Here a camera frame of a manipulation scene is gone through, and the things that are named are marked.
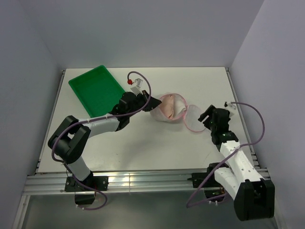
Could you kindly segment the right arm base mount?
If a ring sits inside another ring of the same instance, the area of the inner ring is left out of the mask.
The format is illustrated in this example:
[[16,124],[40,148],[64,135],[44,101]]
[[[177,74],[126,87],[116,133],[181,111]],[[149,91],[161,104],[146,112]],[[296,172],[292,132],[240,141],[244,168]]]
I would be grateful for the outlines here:
[[[192,182],[193,188],[198,188],[207,175],[208,172],[191,173],[191,177],[187,180]],[[224,187],[215,181],[214,175],[207,180],[202,189],[206,198],[216,197],[225,193]]]

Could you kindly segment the beige pink bra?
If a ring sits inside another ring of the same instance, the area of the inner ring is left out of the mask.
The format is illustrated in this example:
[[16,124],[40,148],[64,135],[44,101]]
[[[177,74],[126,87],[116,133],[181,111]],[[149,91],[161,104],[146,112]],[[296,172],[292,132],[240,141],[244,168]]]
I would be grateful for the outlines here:
[[168,119],[173,119],[174,117],[174,96],[166,95],[162,103],[160,104],[160,110],[164,114],[164,116]]

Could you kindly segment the white bra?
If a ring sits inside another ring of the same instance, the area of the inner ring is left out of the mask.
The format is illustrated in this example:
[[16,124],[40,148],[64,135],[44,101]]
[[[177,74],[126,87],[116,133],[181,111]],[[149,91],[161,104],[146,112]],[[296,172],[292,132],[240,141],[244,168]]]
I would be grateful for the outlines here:
[[174,100],[174,119],[182,117],[187,109],[185,100],[175,98]]

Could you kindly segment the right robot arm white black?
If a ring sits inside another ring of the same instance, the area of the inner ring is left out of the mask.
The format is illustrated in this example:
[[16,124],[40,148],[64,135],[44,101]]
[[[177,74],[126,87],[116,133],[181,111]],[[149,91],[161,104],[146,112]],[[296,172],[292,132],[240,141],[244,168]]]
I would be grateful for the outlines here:
[[266,180],[251,164],[236,134],[229,129],[231,113],[226,103],[224,108],[211,105],[199,117],[199,122],[210,130],[212,143],[224,156],[224,160],[206,174],[200,184],[220,184],[234,201],[236,216],[241,221],[269,219],[275,213],[275,186]]

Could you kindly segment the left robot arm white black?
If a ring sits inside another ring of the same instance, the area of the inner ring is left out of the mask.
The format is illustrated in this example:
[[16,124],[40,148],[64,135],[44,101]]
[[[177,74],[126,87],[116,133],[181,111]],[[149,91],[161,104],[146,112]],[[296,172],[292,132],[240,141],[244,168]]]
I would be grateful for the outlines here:
[[104,116],[90,120],[80,120],[67,116],[48,141],[52,156],[59,156],[76,179],[76,186],[81,190],[96,188],[93,172],[87,167],[82,153],[89,138],[107,132],[124,129],[130,122],[130,117],[139,111],[150,112],[161,104],[161,100],[149,96],[143,90],[140,94],[125,92],[118,104]]

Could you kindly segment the white mesh laundry bag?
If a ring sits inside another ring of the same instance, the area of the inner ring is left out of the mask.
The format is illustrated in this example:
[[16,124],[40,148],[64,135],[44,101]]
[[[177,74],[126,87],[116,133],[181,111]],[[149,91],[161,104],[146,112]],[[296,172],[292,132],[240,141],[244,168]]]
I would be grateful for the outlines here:
[[150,111],[156,121],[173,123],[182,120],[185,127],[194,133],[205,130],[204,125],[198,121],[202,110],[194,104],[187,104],[186,99],[180,94],[164,94],[159,100],[161,104]]

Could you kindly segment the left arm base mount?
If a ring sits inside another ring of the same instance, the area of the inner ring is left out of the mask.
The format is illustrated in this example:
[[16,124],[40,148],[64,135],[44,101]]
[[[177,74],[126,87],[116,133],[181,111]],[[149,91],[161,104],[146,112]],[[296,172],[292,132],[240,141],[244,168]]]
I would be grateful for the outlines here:
[[[108,198],[104,194],[107,191],[109,184],[108,176],[93,176],[92,182],[81,185],[80,181],[76,181],[74,177],[67,177],[64,191],[74,193],[74,202],[78,207],[84,209],[102,208],[106,205]],[[95,200],[98,200],[98,195],[103,196],[103,203],[100,207],[90,208]]]

